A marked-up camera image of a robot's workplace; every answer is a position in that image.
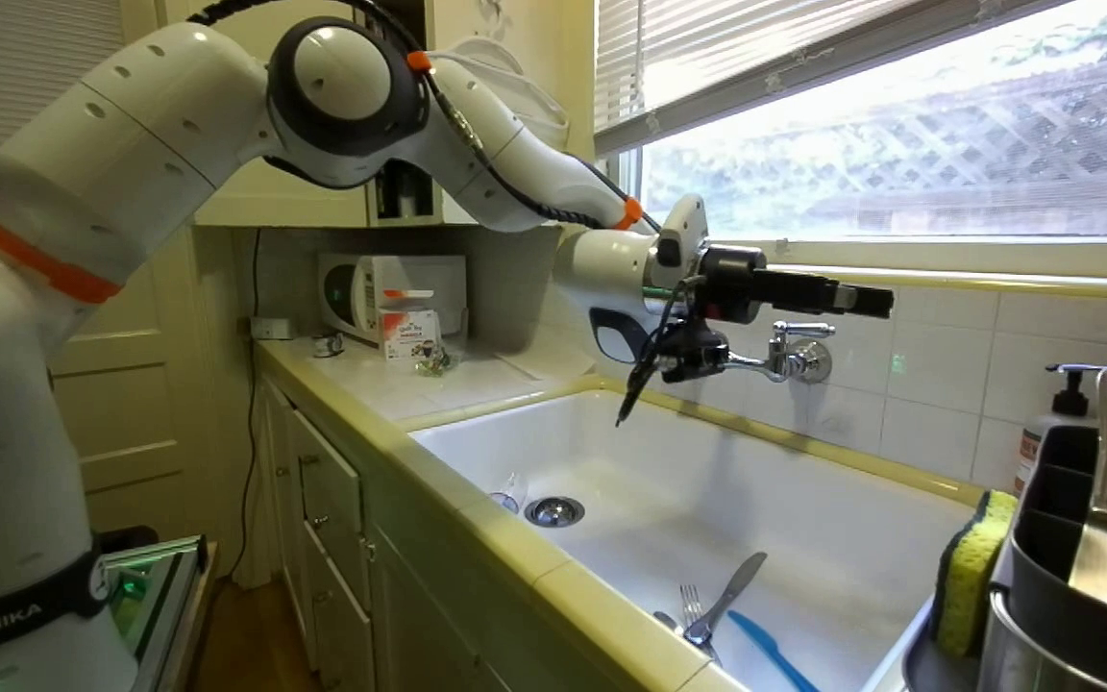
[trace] yellow sponge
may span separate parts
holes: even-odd
[[[933,644],[954,659],[979,659],[988,578],[1017,522],[1018,501],[986,491],[973,522],[951,538],[940,565]]]

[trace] white tile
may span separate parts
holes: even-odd
[[[901,289],[894,318],[991,331],[995,312],[1001,312],[995,294]]]
[[[1008,294],[1001,331],[1107,344],[1107,300]]]
[[[978,414],[887,401],[881,454],[940,476],[968,482],[978,456]]]
[[[850,385],[865,392],[883,392],[894,377],[894,336],[844,331],[828,339],[835,359],[831,385]]]
[[[765,359],[772,339],[772,316],[759,316],[754,323],[713,323],[721,336],[730,339],[736,354]]]
[[[794,431],[814,435],[835,445],[881,454],[883,398],[844,385],[803,390],[794,385]]]
[[[704,390],[704,403],[736,412],[741,418],[795,431],[795,392],[759,373],[717,377]]]
[[[979,412],[991,331],[897,326],[894,385],[901,401]]]
[[[897,312],[894,318],[874,318],[874,316],[831,316],[840,336],[865,336],[865,339],[894,339]]]
[[[1018,423],[1013,418],[986,418],[973,456],[973,483],[979,487],[1017,487],[1017,445],[1018,445]]]
[[[1046,373],[1052,360],[1107,360],[1107,344],[995,336],[986,414],[1023,423],[1050,412],[1052,392],[1064,385],[1064,377]]]

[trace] cable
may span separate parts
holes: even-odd
[[[252,244],[252,318],[261,316],[258,312],[258,295],[261,295],[261,289],[258,289],[261,285],[258,250],[261,250],[261,226],[256,231],[256,244]],[[258,474],[258,354],[256,354],[256,339],[252,339],[248,344],[248,482],[244,482],[244,495],[240,495],[240,551],[235,551],[235,563],[230,563],[227,578],[235,578],[240,565],[248,563],[256,474]]]
[[[248,7],[256,7],[256,4],[268,4],[268,0],[216,0],[216,4],[199,7],[199,12],[193,12],[188,25],[213,26],[213,25],[220,25],[227,17],[240,17]]]

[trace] dish soap bottle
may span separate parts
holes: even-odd
[[[1037,474],[1041,445],[1046,445],[1046,435],[1052,427],[1095,427],[1095,418],[1088,418],[1088,398],[1079,392],[1083,373],[1092,373],[1092,368],[1095,364],[1088,364],[1088,360],[1056,360],[1056,364],[1050,364],[1050,373],[1064,373],[1064,390],[1052,398],[1052,406],[1046,414],[1029,418],[1023,427],[1023,435],[1018,435],[1017,495],[1023,495],[1023,487]]]

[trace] sink basin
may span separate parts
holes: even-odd
[[[453,474],[522,515],[642,610],[709,608],[736,565],[765,565],[736,610],[760,624],[814,687],[862,687],[933,588],[968,509],[835,462],[787,454],[664,406],[580,392],[414,431]],[[749,687],[787,676],[730,619],[721,664]]]

